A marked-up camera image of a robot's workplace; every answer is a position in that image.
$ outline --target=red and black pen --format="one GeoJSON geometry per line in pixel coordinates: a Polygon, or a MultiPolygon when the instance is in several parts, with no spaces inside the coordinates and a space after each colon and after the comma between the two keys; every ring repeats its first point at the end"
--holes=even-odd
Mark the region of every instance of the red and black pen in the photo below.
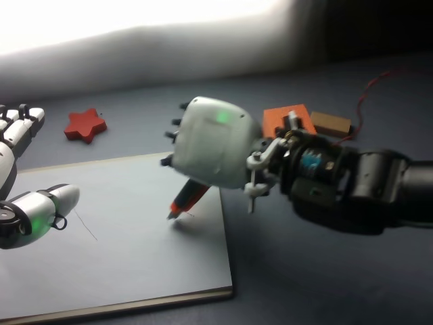
{"type": "Polygon", "coordinates": [[[167,219],[176,219],[182,212],[190,210],[199,199],[209,190],[209,187],[188,179],[182,190],[177,194],[170,206],[171,212],[167,219]]]}

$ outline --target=orange block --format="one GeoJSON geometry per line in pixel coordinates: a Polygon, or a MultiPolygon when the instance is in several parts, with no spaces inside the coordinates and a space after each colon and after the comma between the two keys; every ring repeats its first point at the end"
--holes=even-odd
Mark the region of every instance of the orange block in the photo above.
{"type": "Polygon", "coordinates": [[[304,104],[292,105],[280,108],[271,108],[263,111],[263,136],[275,137],[275,128],[284,127],[283,118],[289,112],[295,111],[298,118],[302,120],[302,126],[311,134],[317,134],[310,116],[304,104]]]}

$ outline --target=red cable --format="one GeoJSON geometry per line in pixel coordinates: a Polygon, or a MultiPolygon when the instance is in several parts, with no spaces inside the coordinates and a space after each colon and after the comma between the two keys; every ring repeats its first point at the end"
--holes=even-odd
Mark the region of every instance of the red cable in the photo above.
{"type": "Polygon", "coordinates": [[[347,137],[342,138],[340,141],[337,141],[336,143],[334,143],[335,146],[338,146],[342,142],[345,142],[347,140],[353,139],[354,137],[358,136],[358,134],[359,134],[359,132],[361,132],[361,129],[362,129],[363,124],[364,124],[364,118],[363,118],[363,114],[361,112],[361,106],[362,106],[365,98],[367,98],[367,94],[368,94],[369,89],[373,85],[375,85],[380,79],[388,77],[390,74],[391,74],[390,71],[385,71],[385,72],[379,74],[379,76],[376,77],[375,79],[373,79],[370,82],[368,82],[366,88],[364,89],[363,94],[361,95],[361,97],[358,100],[357,115],[358,115],[358,121],[359,121],[359,123],[358,123],[357,128],[352,132],[352,134],[350,134],[347,137]]]}

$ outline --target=white paper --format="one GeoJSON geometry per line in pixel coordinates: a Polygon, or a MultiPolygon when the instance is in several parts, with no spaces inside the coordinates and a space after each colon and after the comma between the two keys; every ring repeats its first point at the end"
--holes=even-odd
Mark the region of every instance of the white paper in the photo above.
{"type": "Polygon", "coordinates": [[[73,183],[68,227],[0,250],[0,319],[231,286],[219,190],[178,221],[166,219],[187,178],[159,154],[24,172],[9,197],[73,183]]]}

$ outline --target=tabletop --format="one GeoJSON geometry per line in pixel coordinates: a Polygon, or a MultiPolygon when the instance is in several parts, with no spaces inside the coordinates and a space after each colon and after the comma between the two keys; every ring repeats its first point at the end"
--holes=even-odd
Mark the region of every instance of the tabletop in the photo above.
{"type": "MultiPolygon", "coordinates": [[[[225,100],[261,120],[263,110],[305,104],[309,111],[351,118],[368,81],[396,71],[369,93],[365,124],[352,146],[390,148],[433,160],[433,53],[376,58],[303,72],[183,83],[29,103],[46,121],[19,169],[172,150],[163,137],[178,109],[198,95],[225,100]],[[68,113],[96,108],[108,130],[92,144],[69,142],[68,113]]],[[[342,234],[297,217],[274,188],[256,200],[222,190],[235,295],[232,299],[135,311],[69,324],[431,324],[433,232],[387,230],[342,234]]]]}

